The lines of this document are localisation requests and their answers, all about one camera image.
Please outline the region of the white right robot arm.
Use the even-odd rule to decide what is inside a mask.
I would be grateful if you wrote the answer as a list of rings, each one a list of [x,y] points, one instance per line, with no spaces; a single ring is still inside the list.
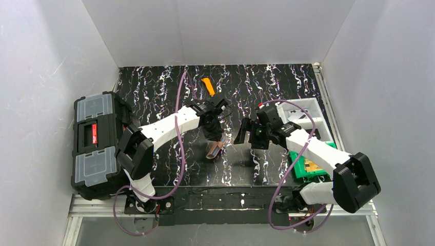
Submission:
[[[328,173],[330,182],[303,184],[292,191],[288,204],[302,209],[312,204],[337,204],[355,213],[381,192],[369,158],[359,152],[349,154],[310,136],[298,124],[283,122],[273,106],[256,110],[257,118],[243,118],[234,144],[242,144],[245,134],[253,149],[267,150],[272,142],[301,154]]]

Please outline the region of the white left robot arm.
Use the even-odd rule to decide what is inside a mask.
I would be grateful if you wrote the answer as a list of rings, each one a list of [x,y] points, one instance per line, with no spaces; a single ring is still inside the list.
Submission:
[[[136,127],[130,125],[124,131],[115,158],[130,181],[129,189],[139,202],[165,199],[155,196],[150,172],[153,167],[154,153],[163,144],[181,138],[181,134],[201,129],[204,137],[212,142],[206,157],[217,156],[226,142],[219,115],[229,108],[226,99],[194,99],[175,113],[149,125]]]

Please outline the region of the black toolbox with clear lids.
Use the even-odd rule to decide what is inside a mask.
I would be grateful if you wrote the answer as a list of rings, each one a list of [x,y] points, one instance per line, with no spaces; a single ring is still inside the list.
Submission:
[[[132,109],[118,94],[102,92],[74,102],[72,188],[86,200],[109,199],[129,184],[115,158]]]

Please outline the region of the white credit card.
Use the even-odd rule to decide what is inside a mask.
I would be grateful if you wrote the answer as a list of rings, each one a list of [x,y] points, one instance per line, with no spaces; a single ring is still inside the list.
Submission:
[[[289,121],[295,122],[296,120],[305,119],[305,118],[308,118],[308,116],[304,112],[302,112],[300,110],[291,110],[291,111],[288,111],[288,117],[287,117],[287,119]]]

